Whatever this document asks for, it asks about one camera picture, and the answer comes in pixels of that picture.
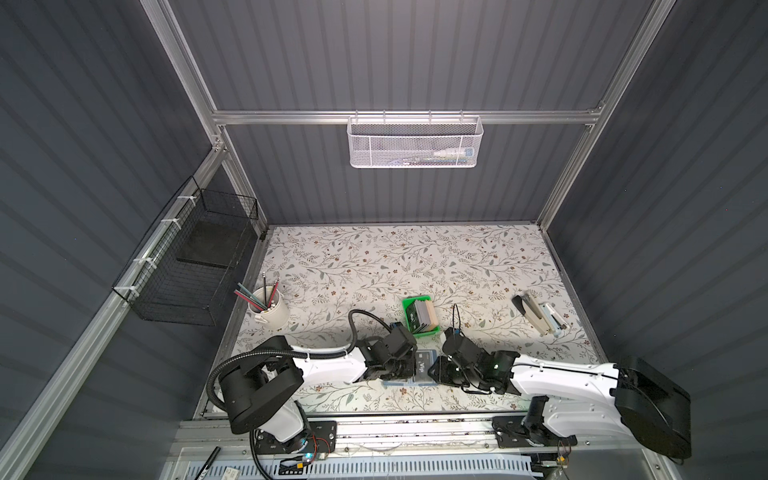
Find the blue leather card holder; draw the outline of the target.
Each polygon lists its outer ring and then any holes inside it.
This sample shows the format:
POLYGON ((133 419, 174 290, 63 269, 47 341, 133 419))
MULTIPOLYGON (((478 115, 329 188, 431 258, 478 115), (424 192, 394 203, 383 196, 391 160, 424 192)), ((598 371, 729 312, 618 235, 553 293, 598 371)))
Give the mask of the blue leather card holder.
POLYGON ((412 373, 412 375, 410 377, 407 377, 407 378, 404 378, 404 379, 386 380, 386 381, 383 381, 382 384, 384 386, 388 386, 388 387, 394 387, 394 386, 399 386, 399 387, 415 387, 415 386, 427 387, 427 386, 436 386, 437 382, 435 380, 433 380, 430 376, 429 376, 430 380, 427 381, 427 382, 417 382, 417 381, 414 380, 415 370, 416 370, 416 355, 417 355, 418 351, 432 351, 433 352, 433 357, 434 357, 434 363, 436 362, 436 360, 437 360, 437 358, 439 356, 438 351, 435 350, 435 349, 419 349, 415 353, 414 370, 413 370, 413 373, 412 373))

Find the green plastic card tray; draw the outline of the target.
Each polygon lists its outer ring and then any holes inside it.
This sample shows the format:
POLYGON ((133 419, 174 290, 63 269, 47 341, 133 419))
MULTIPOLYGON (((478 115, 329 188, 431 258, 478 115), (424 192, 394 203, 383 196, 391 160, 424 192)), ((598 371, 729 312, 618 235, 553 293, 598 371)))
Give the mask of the green plastic card tray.
POLYGON ((440 331, 437 313, 430 296, 405 298, 401 304, 406 326, 415 338, 434 335, 440 331))

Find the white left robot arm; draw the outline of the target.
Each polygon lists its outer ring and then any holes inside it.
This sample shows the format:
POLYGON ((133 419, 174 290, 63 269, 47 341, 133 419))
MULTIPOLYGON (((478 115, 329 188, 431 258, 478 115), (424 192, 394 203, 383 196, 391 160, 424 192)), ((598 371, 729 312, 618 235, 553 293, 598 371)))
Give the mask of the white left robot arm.
POLYGON ((294 399, 301 387, 408 378, 415 372, 416 351, 415 337, 400 323, 382 338, 357 340, 341 350, 297 348, 275 336, 215 367, 206 392, 227 414, 234 434, 260 429, 290 444, 309 434, 294 399))

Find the stack of cards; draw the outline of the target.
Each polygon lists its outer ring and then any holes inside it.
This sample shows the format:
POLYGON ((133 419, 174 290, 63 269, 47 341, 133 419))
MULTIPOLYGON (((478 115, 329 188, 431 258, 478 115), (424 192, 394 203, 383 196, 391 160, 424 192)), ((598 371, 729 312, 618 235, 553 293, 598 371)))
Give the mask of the stack of cards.
POLYGON ((430 332, 438 327, 434 304, 431 300, 416 300, 406 308, 406 315, 413 334, 430 332))

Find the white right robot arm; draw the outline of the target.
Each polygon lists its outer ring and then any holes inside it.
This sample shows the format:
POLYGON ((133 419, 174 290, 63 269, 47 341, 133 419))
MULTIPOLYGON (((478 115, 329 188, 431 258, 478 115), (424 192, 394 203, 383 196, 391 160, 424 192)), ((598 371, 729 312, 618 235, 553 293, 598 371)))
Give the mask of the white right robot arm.
POLYGON ((575 364, 489 352, 450 329, 428 375, 465 392, 527 398, 528 412, 516 432, 536 445, 621 436, 676 460, 692 455, 689 393, 638 357, 575 364))

